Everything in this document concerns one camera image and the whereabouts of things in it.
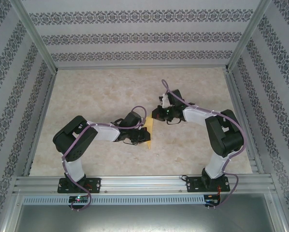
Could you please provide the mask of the yellow cloth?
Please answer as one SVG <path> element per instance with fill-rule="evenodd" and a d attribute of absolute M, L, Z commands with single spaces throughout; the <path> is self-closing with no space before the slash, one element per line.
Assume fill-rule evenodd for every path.
<path fill-rule="evenodd" d="M 151 139 L 153 134 L 153 118 L 151 114 L 146 117 L 145 123 L 142 125 L 141 129 L 144 131 L 144 143 L 147 145 L 148 149 L 151 149 Z"/>

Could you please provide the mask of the grey metal sheet panel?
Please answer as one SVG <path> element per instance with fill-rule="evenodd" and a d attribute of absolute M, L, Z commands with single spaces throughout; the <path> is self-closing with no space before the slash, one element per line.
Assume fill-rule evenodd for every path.
<path fill-rule="evenodd" d="M 260 205 L 206 209 L 202 205 L 23 206 L 15 232 L 276 232 Z"/>

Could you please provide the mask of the circuit board with green light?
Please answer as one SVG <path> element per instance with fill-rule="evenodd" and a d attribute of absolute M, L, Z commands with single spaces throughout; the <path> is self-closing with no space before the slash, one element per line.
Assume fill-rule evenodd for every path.
<path fill-rule="evenodd" d="M 69 203 L 88 203 L 89 198 L 87 196 L 70 196 Z"/>

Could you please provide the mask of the aluminium mounting rail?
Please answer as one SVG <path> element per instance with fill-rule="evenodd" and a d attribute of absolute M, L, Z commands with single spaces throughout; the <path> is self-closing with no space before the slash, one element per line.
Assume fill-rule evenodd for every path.
<path fill-rule="evenodd" d="M 235 193 L 276 192 L 270 174 L 240 174 Z M 178 175 L 162 176 L 101 176 L 100 194 L 109 195 L 153 195 L 188 194 L 186 183 Z M 55 195 L 59 176 L 17 177 L 12 188 L 13 194 Z"/>

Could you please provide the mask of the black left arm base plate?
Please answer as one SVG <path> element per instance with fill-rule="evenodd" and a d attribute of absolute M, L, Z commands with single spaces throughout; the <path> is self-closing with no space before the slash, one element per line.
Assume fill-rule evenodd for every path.
<path fill-rule="evenodd" d="M 90 193 L 99 193 L 101 187 L 100 178 L 83 177 L 77 184 L 88 190 Z M 75 185 L 69 178 L 60 178 L 58 183 L 58 193 L 85 193 L 85 191 Z"/>

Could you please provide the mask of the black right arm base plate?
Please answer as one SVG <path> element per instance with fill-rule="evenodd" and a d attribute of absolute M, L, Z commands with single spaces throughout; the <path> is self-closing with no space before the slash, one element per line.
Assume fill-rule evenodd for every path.
<path fill-rule="evenodd" d="M 226 176 L 220 176 L 217 179 L 205 180 L 201 177 L 188 177 L 186 179 L 188 192 L 230 192 L 230 185 Z"/>

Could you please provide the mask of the aluminium frame post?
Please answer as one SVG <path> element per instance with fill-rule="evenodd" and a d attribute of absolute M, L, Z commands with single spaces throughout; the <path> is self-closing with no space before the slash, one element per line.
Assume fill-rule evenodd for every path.
<path fill-rule="evenodd" d="M 30 15 L 28 14 L 27 10 L 25 9 L 21 0 L 9 0 L 12 7 L 16 11 L 17 15 L 19 16 L 22 24 L 25 26 L 29 36 L 31 37 L 32 41 L 35 43 L 38 51 L 40 52 L 41 56 L 43 57 L 44 61 L 46 62 L 48 68 L 50 69 L 51 73 L 57 74 L 58 68 L 55 65 L 54 60 L 51 57 L 46 45 L 44 44 L 41 35 L 38 33 Z"/>
<path fill-rule="evenodd" d="M 248 41 L 250 40 L 251 36 L 253 35 L 255 29 L 257 28 L 258 23 L 262 19 L 263 15 L 265 14 L 268 6 L 272 0 L 260 0 L 257 8 L 255 9 L 245 31 L 243 32 L 238 45 L 233 51 L 233 54 L 229 60 L 229 63 L 226 65 L 226 70 L 228 72 L 232 71 L 234 66 L 236 65 L 238 59 L 240 58 L 241 54 L 245 46 L 247 45 Z"/>

